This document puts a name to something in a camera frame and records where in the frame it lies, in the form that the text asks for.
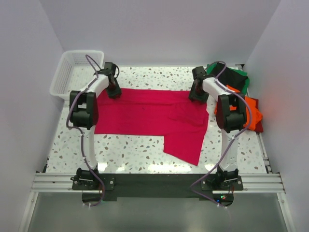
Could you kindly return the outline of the crimson pink t shirt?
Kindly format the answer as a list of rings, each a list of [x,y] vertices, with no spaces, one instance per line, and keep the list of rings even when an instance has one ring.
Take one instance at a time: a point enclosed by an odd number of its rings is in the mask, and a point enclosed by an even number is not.
[[[102,92],[97,103],[95,134],[162,136],[165,153],[198,165],[209,113],[189,91],[124,88],[117,99]]]

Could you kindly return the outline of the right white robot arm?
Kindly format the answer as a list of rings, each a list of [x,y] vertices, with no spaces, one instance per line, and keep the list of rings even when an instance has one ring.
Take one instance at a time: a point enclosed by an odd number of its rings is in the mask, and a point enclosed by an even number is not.
[[[219,75],[207,74],[204,67],[192,69],[193,84],[189,99],[205,103],[209,96],[217,100],[216,123],[222,134],[222,153],[214,166],[215,174],[209,171],[202,180],[207,185],[227,189],[239,177],[237,155],[239,136],[246,130],[244,125],[251,120],[251,110],[245,95],[236,93],[219,81]]]

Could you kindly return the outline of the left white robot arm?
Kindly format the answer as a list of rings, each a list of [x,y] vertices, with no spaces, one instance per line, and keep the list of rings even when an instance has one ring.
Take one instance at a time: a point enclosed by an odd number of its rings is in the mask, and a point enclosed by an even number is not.
[[[78,169],[77,177],[83,178],[83,184],[88,189],[104,187],[104,182],[98,175],[98,162],[94,152],[94,134],[98,123],[98,96],[106,91],[110,99],[117,99],[122,92],[117,82],[119,67],[106,62],[104,68],[95,70],[93,79],[82,89],[70,92],[69,113],[66,121],[68,129],[80,132],[81,154],[88,171]]]

